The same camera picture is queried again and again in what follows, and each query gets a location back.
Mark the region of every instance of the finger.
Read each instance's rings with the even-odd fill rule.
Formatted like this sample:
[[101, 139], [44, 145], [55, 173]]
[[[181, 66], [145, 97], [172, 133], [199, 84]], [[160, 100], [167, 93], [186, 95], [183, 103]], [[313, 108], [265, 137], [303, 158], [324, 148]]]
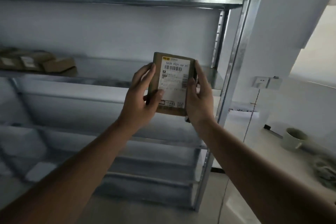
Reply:
[[144, 76], [144, 74], [150, 69], [150, 67], [152, 66], [152, 62], [144, 65], [142, 68], [140, 68], [134, 75], [132, 78], [132, 85], [131, 87], [135, 87], [139, 84], [139, 82], [141, 81], [141, 78]]
[[211, 86], [208, 82], [208, 79], [203, 72], [200, 64], [198, 63], [198, 60], [195, 61], [195, 68], [198, 76], [198, 83], [200, 84], [201, 88], [199, 90], [199, 93], [202, 95], [204, 93], [209, 93], [211, 92]]
[[138, 87], [142, 90], [146, 90], [149, 86], [149, 83], [151, 82], [154, 74], [155, 74], [156, 66], [154, 63], [152, 63], [152, 66], [150, 67], [149, 72], [145, 75], [145, 77], [141, 80]]
[[151, 98], [149, 105], [146, 106], [152, 112], [155, 112], [164, 94], [164, 90], [158, 90]]
[[189, 78], [187, 85], [187, 102], [188, 100], [192, 100], [197, 98], [196, 94], [196, 82], [194, 78]]

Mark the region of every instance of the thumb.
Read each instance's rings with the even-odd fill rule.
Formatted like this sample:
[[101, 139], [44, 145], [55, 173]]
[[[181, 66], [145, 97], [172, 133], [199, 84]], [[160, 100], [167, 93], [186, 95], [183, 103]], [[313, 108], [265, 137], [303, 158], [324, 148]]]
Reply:
[[152, 99], [150, 100], [149, 102], [149, 105], [147, 106], [147, 108], [149, 110], [152, 110], [152, 111], [156, 111], [161, 99], [162, 99], [162, 96], [163, 96], [163, 93], [164, 93], [164, 90], [158, 90], [154, 96], [152, 97]]
[[195, 99], [196, 94], [196, 82], [194, 78], [189, 78], [187, 86], [187, 100]]

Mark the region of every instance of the barcode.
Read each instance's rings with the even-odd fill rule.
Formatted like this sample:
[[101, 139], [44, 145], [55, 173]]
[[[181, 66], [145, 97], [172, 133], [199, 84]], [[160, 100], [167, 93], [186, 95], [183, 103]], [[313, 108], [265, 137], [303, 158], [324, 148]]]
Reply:
[[182, 88], [183, 89], [187, 88], [187, 83], [188, 83], [188, 75], [184, 74], [183, 79], [182, 79]]
[[165, 65], [165, 69], [173, 70], [173, 71], [182, 71], [182, 67]]

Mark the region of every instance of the cardboard box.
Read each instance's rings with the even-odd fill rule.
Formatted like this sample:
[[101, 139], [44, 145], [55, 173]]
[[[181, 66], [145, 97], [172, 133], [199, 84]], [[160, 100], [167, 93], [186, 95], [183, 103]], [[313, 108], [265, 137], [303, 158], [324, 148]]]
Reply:
[[46, 61], [55, 59], [55, 56], [50, 52], [35, 51], [35, 52], [25, 52], [18, 51], [15, 54], [22, 52], [20, 55], [21, 60], [24, 65], [24, 69], [27, 71], [37, 71], [44, 72], [42, 64]]
[[23, 70], [24, 66], [19, 55], [12, 54], [16, 48], [0, 49], [0, 69]]
[[195, 60], [167, 53], [155, 52], [156, 71], [148, 87], [148, 100], [157, 90], [163, 89], [161, 103], [156, 112], [186, 116], [187, 81], [196, 78]]
[[76, 66], [76, 64], [73, 58], [62, 58], [43, 62], [42, 66], [46, 73], [61, 73]]

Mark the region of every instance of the mug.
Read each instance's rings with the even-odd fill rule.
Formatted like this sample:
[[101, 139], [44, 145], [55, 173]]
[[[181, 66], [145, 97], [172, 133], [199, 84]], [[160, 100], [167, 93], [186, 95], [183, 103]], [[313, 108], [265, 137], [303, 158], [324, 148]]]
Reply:
[[286, 150], [296, 151], [305, 141], [307, 141], [307, 139], [308, 136], [301, 130], [287, 128], [280, 145]]

